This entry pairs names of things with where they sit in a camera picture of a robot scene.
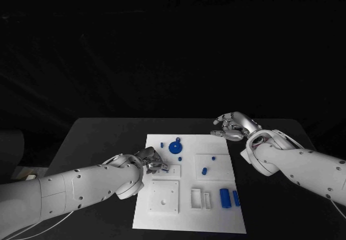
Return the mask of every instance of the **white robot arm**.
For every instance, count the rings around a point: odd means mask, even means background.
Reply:
[[[147,174],[167,170],[152,147],[98,164],[27,181],[0,185],[0,239],[18,229],[103,201],[135,195]]]
[[[278,170],[302,188],[346,206],[346,161],[304,149],[297,149],[278,130],[262,127],[239,112],[223,114],[213,124],[223,121],[222,130],[210,134],[239,141],[246,137],[240,156],[265,176]]]

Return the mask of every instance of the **table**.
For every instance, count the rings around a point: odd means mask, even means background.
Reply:
[[[46,176],[99,164],[115,154],[134,154],[145,146],[147,134],[207,134],[220,128],[213,126],[213,120],[80,118],[73,123]],[[263,129],[279,129],[305,148],[314,148],[295,120],[255,121]],[[227,141],[246,234],[132,229],[137,196],[124,200],[112,196],[75,211],[33,240],[341,239],[346,221],[330,201],[294,185],[281,172],[269,177],[261,175],[239,155],[243,148],[245,141]],[[41,222],[20,237],[47,229],[63,216]]]

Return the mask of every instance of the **blue object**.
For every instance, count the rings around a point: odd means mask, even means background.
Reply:
[[[239,203],[239,198],[237,198],[237,192],[235,190],[232,191],[232,196],[233,196],[235,206],[239,207],[240,203]]]
[[[201,170],[201,174],[206,175],[207,174],[207,168],[204,167]]]
[[[178,154],[183,150],[183,146],[180,144],[180,138],[177,137],[174,142],[170,143],[168,145],[168,151],[173,153],[173,154]]]
[[[229,190],[226,188],[222,188],[219,190],[219,196],[220,196],[222,208],[229,209],[232,207],[232,205],[230,205],[230,198],[229,198]]]

